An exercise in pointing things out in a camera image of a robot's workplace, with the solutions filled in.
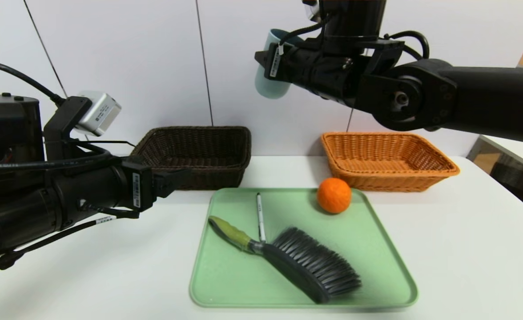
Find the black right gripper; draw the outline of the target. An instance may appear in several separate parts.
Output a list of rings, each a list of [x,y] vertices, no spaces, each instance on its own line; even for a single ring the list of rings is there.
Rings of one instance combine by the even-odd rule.
[[[265,51],[255,52],[254,59],[264,68],[268,80],[296,84],[302,79],[303,66],[299,62],[300,48],[292,45],[280,47],[278,43],[268,43]]]

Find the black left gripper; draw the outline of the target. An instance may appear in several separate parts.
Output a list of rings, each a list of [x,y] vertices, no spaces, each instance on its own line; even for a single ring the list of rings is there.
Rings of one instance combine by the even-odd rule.
[[[111,156],[66,171],[67,214],[139,214],[186,184],[192,170],[153,173],[132,157]]]

